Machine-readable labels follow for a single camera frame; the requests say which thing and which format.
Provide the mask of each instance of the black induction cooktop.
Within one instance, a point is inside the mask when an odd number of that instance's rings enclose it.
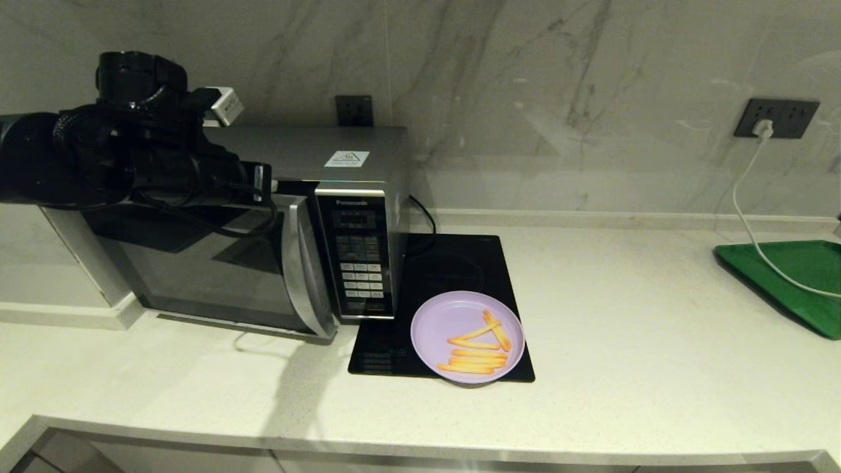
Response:
[[[359,325],[351,363],[357,375],[437,378],[412,348],[410,328],[418,307],[434,295],[472,290],[494,297],[520,318],[498,236],[416,235],[409,237],[399,307],[392,321],[365,320]],[[520,363],[503,381],[534,381],[528,345]]]

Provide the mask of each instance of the black wall outlet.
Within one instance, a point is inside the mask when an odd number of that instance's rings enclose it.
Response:
[[[373,102],[370,95],[336,95],[339,126],[373,126]]]
[[[820,104],[803,100],[751,98],[733,136],[755,138],[756,122],[768,119],[774,122],[771,138],[802,138]]]

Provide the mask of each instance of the cabinet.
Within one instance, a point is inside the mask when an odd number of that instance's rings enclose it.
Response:
[[[125,473],[283,473],[266,450],[121,441],[92,445]]]
[[[12,473],[124,473],[89,442],[69,433],[50,430],[42,436]]]
[[[636,468],[280,451],[275,456],[286,473],[632,473]]]
[[[643,466],[635,473],[815,473],[807,462],[775,463],[767,465],[723,466]]]

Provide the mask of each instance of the marble wall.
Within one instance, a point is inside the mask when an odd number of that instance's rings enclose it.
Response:
[[[748,98],[819,99],[743,187],[766,215],[841,206],[837,0],[6,0],[0,113],[95,97],[103,50],[231,85],[247,124],[334,125],[373,96],[437,208],[730,213]]]

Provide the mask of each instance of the microwave display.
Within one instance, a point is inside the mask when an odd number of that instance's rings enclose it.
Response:
[[[377,216],[370,210],[333,210],[333,226],[373,230],[377,228]]]

